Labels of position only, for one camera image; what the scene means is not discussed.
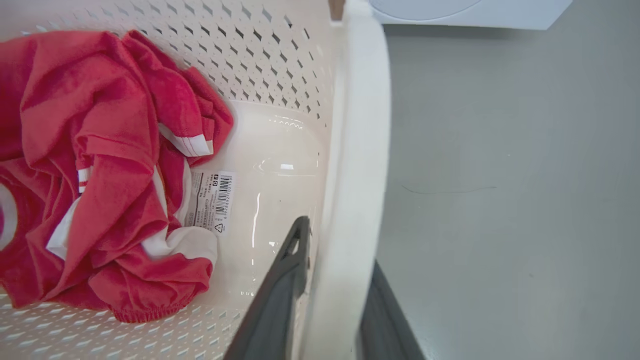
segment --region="plastic laundry basket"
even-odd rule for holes
[[[228,99],[236,126],[203,167],[237,176],[211,289],[175,316],[127,324],[59,304],[13,309],[0,293],[3,358],[221,359],[293,221],[310,218],[307,290],[293,358],[344,358],[378,241],[390,131],[382,28],[363,0],[342,22],[326,0],[9,0],[0,40],[130,29]]]

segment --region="floor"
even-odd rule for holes
[[[637,359],[640,3],[389,26],[378,259],[433,360]]]

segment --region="label sticker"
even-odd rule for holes
[[[185,226],[204,227],[218,236],[228,234],[235,176],[229,171],[192,170]]]

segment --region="basket bottom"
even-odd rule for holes
[[[319,220],[328,156],[307,114],[244,101],[231,107],[236,124],[226,146],[198,167],[234,172],[236,189],[211,289],[195,302],[247,308],[294,220]]]

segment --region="red clothing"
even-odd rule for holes
[[[215,256],[192,247],[215,237],[180,228],[185,159],[210,159],[233,120],[197,70],[136,31],[14,39],[0,44],[0,117],[0,284],[15,307],[146,322],[208,289]]]

